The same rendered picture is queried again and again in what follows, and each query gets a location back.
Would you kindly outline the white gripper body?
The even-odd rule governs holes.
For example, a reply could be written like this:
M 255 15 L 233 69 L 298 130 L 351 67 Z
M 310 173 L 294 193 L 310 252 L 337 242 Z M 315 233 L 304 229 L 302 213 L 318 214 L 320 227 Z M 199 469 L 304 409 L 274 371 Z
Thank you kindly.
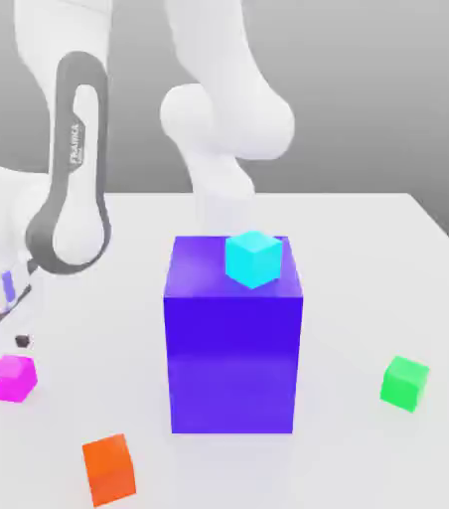
M 30 352 L 35 345 L 35 329 L 43 308 L 43 282 L 37 277 L 30 278 L 18 300 L 8 308 L 0 310 L 0 355 Z M 20 350 L 15 336 L 28 334 L 33 337 L 33 347 Z

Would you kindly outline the small magenta cube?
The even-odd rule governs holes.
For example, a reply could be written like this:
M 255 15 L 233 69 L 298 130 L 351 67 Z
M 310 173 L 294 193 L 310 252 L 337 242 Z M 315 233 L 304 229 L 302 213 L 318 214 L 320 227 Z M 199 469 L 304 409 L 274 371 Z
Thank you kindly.
M 22 403 L 38 383 L 31 357 L 4 355 L 0 358 L 0 401 Z

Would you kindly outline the small orange cube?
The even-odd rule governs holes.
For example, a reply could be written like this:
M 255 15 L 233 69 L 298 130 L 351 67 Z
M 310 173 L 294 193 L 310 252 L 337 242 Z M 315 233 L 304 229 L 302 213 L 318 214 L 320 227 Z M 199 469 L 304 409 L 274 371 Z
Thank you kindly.
M 133 462 L 123 433 L 82 446 L 94 508 L 136 493 Z

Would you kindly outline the small cyan cube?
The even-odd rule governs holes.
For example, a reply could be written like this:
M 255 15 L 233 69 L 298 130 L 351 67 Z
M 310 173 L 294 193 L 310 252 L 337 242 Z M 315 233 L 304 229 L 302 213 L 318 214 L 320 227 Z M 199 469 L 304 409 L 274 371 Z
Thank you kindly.
M 283 243 L 260 231 L 229 237 L 224 242 L 225 274 L 249 289 L 280 277 Z

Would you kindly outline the small green cube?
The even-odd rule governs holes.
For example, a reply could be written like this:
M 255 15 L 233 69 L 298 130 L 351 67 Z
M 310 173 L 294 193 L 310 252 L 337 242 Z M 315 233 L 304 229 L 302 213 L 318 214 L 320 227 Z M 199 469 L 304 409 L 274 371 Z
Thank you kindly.
M 413 413 L 424 392 L 430 369 L 396 356 L 383 374 L 379 397 L 382 401 Z

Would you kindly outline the large purple box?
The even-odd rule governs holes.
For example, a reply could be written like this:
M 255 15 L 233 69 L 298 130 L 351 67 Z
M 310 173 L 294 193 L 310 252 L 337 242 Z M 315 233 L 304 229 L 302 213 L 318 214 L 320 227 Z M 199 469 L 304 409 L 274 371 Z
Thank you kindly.
M 292 432 L 304 297 L 281 243 L 279 278 L 249 289 L 225 274 L 225 238 L 175 238 L 163 296 L 174 433 Z

